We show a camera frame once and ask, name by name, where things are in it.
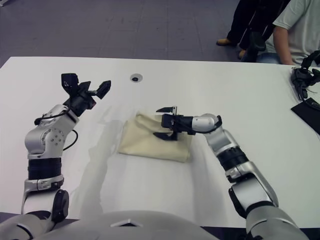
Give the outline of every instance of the gray t-shirt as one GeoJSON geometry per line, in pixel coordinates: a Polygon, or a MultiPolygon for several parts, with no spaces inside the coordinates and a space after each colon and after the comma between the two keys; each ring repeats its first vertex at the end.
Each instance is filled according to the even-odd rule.
{"type": "MultiPolygon", "coordinates": [[[[294,63],[320,50],[320,0],[291,0],[273,24],[288,30],[294,63]]],[[[265,43],[266,52],[276,53],[273,35],[265,43]]]]}

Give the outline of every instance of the person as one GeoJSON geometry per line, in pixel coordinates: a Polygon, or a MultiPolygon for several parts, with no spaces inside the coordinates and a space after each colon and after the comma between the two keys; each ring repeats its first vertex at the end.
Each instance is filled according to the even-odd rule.
{"type": "Polygon", "coordinates": [[[291,0],[273,22],[273,35],[257,63],[301,65],[320,50],[320,0],[291,0]]]}
{"type": "Polygon", "coordinates": [[[240,0],[234,12],[231,30],[226,38],[219,39],[219,46],[239,44],[241,59],[250,44],[250,32],[260,32],[264,41],[272,34],[267,28],[286,7],[290,0],[240,0]]]}

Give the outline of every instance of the beige cloth bag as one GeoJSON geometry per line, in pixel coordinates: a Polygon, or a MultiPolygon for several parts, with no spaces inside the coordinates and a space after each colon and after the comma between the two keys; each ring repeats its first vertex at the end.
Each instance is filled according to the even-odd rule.
{"type": "Polygon", "coordinates": [[[128,120],[122,132],[118,152],[141,157],[186,162],[190,156],[191,135],[179,133],[178,141],[164,141],[153,135],[155,132],[171,134],[161,126],[161,115],[146,115],[138,112],[128,120]]]}

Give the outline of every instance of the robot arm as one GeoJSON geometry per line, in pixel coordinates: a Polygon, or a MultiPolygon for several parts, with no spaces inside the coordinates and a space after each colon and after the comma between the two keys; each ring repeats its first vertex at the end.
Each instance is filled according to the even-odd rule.
{"type": "Polygon", "coordinates": [[[78,85],[77,75],[66,73],[61,75],[61,83],[69,99],[37,118],[36,127],[25,137],[28,179],[24,182],[21,215],[0,226],[4,239],[33,239],[52,230],[68,215],[69,194],[61,189],[64,183],[61,157],[66,137],[74,131],[78,117],[95,106],[92,96],[102,99],[110,90],[111,81],[89,91],[90,81],[78,85]]]}
{"type": "Polygon", "coordinates": [[[181,132],[189,135],[204,134],[231,183],[228,193],[237,213],[246,219],[249,236],[253,239],[308,239],[294,221],[278,208],[275,191],[233,136],[223,129],[220,116],[177,115],[177,107],[162,108],[157,112],[164,111],[173,112],[164,114],[161,121],[162,127],[173,130],[173,135],[181,132]]]}

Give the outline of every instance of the black cable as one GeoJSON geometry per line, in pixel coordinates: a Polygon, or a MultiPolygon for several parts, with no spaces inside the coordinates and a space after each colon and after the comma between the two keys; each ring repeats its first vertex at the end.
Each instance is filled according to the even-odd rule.
{"type": "Polygon", "coordinates": [[[53,118],[57,118],[57,117],[63,116],[65,114],[67,114],[69,111],[70,111],[70,108],[68,108],[67,110],[65,110],[62,113],[59,113],[57,115],[53,115],[53,116],[44,116],[44,115],[42,115],[42,117],[39,117],[39,118],[34,120],[34,125],[36,125],[36,126],[39,125],[41,120],[44,120],[44,119],[53,119],[53,118]]]}
{"type": "Polygon", "coordinates": [[[300,86],[300,88],[298,89],[298,91],[297,91],[298,98],[300,98],[300,99],[302,100],[302,102],[303,102],[304,104],[306,104],[309,108],[320,112],[320,105],[319,105],[319,104],[313,102],[313,104],[317,105],[317,106],[314,106],[314,105],[312,105],[312,103],[310,104],[309,102],[307,102],[307,101],[305,100],[305,98],[304,98],[304,96],[303,96],[303,93],[302,93],[302,92],[303,92],[303,89],[304,89],[304,88],[303,88],[302,86],[300,86]]]}
{"type": "Polygon", "coordinates": [[[69,146],[65,147],[65,148],[63,149],[63,151],[71,148],[73,145],[75,145],[75,143],[76,143],[77,140],[78,140],[79,134],[77,133],[77,131],[73,129],[72,132],[75,133],[75,140],[74,140],[73,143],[71,143],[69,146]]]}
{"type": "MultiPolygon", "coordinates": [[[[59,113],[59,114],[57,114],[57,115],[53,115],[53,116],[44,116],[44,115],[42,115],[42,117],[39,117],[39,118],[37,118],[37,119],[34,120],[34,125],[36,125],[36,126],[39,125],[40,122],[41,122],[42,120],[44,120],[44,119],[54,119],[54,118],[63,116],[63,115],[65,115],[65,114],[67,114],[69,111],[70,111],[70,108],[68,108],[67,110],[64,110],[62,113],[59,113]]],[[[63,149],[63,151],[71,148],[73,145],[75,145],[75,143],[76,143],[77,140],[78,140],[79,134],[77,133],[77,131],[73,129],[72,132],[75,133],[75,140],[74,140],[73,143],[71,143],[69,146],[65,147],[65,148],[63,149]]]]}

